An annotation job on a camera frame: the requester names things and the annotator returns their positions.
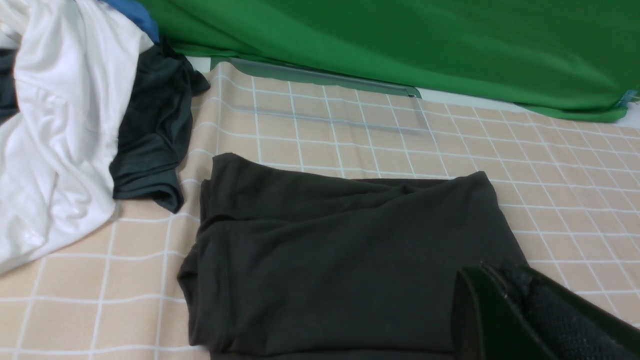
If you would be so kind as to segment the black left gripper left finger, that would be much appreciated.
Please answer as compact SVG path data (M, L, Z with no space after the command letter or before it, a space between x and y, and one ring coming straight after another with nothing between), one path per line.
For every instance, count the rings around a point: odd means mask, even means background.
M479 266L457 271L452 301L455 360L557 360L495 275Z

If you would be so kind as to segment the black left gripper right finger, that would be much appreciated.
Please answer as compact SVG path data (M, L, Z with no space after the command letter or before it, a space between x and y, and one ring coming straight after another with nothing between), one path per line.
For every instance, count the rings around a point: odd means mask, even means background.
M556 360L637 360L639 330L535 269L498 268L517 317Z

